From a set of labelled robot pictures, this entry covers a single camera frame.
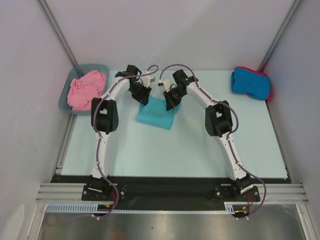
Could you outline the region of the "teal t shirt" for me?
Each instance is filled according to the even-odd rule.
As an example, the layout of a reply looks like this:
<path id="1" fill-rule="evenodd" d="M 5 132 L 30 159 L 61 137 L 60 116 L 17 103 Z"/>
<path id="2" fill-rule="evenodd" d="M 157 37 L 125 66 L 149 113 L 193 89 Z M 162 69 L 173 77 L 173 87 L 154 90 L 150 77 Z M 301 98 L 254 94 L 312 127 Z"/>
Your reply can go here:
<path id="1" fill-rule="evenodd" d="M 166 109 L 166 101 L 150 96 L 147 105 L 139 106 L 136 120 L 138 123 L 171 130 L 174 124 L 175 116 L 180 110 L 181 105 L 171 110 Z"/>

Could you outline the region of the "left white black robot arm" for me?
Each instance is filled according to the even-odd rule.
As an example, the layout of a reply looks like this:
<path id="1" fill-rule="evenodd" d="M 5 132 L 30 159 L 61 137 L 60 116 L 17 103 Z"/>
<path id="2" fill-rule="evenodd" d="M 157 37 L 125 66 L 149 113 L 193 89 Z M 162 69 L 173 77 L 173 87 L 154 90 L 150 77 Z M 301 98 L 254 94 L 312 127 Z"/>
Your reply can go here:
<path id="1" fill-rule="evenodd" d="M 150 83 L 155 80 L 150 70 L 148 68 L 142 72 L 138 67 L 128 65 L 126 70 L 116 73 L 114 82 L 106 93 L 91 101 L 91 125 L 95 131 L 96 154 L 87 186 L 100 200 L 107 199 L 111 193 L 110 184 L 106 180 L 109 173 L 104 165 L 110 135 L 119 125 L 117 101 L 125 92 L 130 92 L 135 101 L 147 105 L 152 90 Z"/>

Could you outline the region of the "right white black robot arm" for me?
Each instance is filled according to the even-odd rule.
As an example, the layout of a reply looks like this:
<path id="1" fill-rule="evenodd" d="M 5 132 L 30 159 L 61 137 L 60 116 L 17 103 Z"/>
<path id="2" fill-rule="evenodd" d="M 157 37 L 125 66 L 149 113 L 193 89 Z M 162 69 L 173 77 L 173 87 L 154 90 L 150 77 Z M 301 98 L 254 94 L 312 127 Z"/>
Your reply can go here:
<path id="1" fill-rule="evenodd" d="M 230 108 L 229 103 L 219 101 L 217 98 L 209 94 L 194 76 L 187 76 L 180 69 L 173 73 L 175 83 L 170 83 L 168 79 L 160 78 L 159 86 L 164 86 L 163 92 L 166 110 L 176 108 L 186 95 L 192 97 L 197 103 L 203 107 L 205 111 L 204 126 L 207 133 L 214 137 L 219 144 L 221 152 L 229 165 L 231 185 L 229 194 L 237 201 L 242 201 L 248 196 L 249 190 L 254 185 L 248 171 L 244 168 L 241 158 L 236 149 L 233 138 L 233 119 L 234 111 Z"/>

